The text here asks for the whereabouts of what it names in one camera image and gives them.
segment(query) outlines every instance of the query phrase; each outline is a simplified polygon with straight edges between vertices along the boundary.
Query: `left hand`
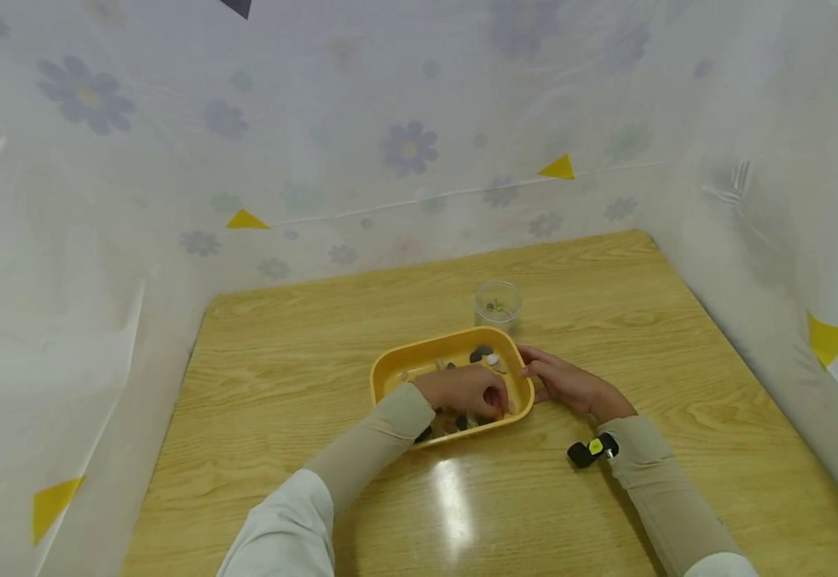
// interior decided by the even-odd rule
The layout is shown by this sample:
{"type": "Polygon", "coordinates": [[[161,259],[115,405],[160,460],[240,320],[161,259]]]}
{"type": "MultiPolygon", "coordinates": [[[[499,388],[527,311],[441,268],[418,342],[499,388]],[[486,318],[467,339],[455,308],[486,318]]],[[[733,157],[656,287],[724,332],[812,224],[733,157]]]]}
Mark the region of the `left hand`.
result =
{"type": "Polygon", "coordinates": [[[485,366],[467,365],[425,373],[414,384],[436,410],[469,411],[498,419],[509,409],[505,382],[485,366]]]}

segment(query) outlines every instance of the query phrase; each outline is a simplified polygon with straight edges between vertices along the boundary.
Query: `yellow sticker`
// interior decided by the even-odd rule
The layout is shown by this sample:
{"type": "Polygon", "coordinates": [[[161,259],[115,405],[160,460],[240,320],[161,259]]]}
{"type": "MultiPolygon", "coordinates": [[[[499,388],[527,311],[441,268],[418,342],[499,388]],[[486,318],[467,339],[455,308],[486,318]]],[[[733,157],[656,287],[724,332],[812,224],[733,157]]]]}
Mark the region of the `yellow sticker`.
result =
{"type": "Polygon", "coordinates": [[[75,491],[77,491],[81,482],[83,482],[83,478],[79,476],[34,494],[31,530],[34,535],[33,544],[35,546],[41,542],[44,534],[50,529],[50,525],[54,524],[54,521],[66,509],[66,506],[71,504],[75,491]]]}
{"type": "Polygon", "coordinates": [[[593,455],[601,454],[601,452],[605,450],[605,447],[602,447],[602,442],[599,439],[594,438],[591,439],[589,442],[589,452],[593,455]]]}
{"type": "Polygon", "coordinates": [[[827,367],[838,357],[838,327],[818,321],[807,311],[810,325],[810,348],[820,359],[820,364],[827,367]]]}
{"type": "Polygon", "coordinates": [[[569,154],[564,154],[564,156],[554,160],[553,163],[547,164],[538,174],[541,176],[550,176],[551,178],[566,178],[566,180],[576,178],[573,175],[573,168],[570,165],[569,154]]]}
{"type": "Polygon", "coordinates": [[[227,223],[227,228],[268,228],[262,220],[241,208],[227,223]]]}

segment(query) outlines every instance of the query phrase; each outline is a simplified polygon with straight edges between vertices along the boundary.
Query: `plastic tray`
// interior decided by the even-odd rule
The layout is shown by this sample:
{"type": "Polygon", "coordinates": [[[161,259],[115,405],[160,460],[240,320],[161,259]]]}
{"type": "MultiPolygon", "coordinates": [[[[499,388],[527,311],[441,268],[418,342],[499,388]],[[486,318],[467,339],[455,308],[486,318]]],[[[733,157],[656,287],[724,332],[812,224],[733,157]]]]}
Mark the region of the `plastic tray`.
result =
{"type": "Polygon", "coordinates": [[[476,426],[474,429],[431,438],[413,445],[414,449],[456,441],[458,438],[477,435],[522,419],[534,405],[534,383],[530,378],[518,375],[524,363],[511,337],[502,330],[492,327],[474,327],[435,339],[396,347],[381,354],[381,357],[375,361],[371,369],[371,395],[377,405],[391,390],[403,384],[403,372],[408,373],[406,381],[412,381],[415,377],[437,370],[436,360],[442,361],[445,365],[448,363],[454,363],[456,366],[469,365],[471,364],[469,355],[479,345],[492,347],[493,352],[502,359],[506,374],[500,376],[506,382],[506,390],[508,390],[509,400],[511,406],[515,408],[515,413],[506,414],[502,419],[487,425],[476,426]]]}

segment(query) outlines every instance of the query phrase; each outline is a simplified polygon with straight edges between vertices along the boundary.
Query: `white curtain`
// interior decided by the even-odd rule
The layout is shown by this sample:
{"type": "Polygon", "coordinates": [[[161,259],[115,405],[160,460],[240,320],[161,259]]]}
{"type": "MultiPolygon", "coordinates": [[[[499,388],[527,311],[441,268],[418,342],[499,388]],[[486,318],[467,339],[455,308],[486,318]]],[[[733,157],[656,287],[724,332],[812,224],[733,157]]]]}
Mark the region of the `white curtain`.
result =
{"type": "Polygon", "coordinates": [[[627,228],[838,481],[838,0],[0,0],[0,575],[116,575],[213,294],[627,228]]]}

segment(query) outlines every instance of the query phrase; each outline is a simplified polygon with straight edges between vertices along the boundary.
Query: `clear plastic cup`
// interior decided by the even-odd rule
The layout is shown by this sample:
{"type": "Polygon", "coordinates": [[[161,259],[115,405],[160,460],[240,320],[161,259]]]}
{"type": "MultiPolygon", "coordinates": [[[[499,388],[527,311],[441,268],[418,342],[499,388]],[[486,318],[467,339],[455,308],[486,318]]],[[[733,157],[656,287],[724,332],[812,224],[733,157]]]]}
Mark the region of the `clear plastic cup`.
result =
{"type": "Polygon", "coordinates": [[[521,324],[522,291],[505,280],[487,280],[473,298],[475,326],[496,327],[514,337],[521,324]]]}

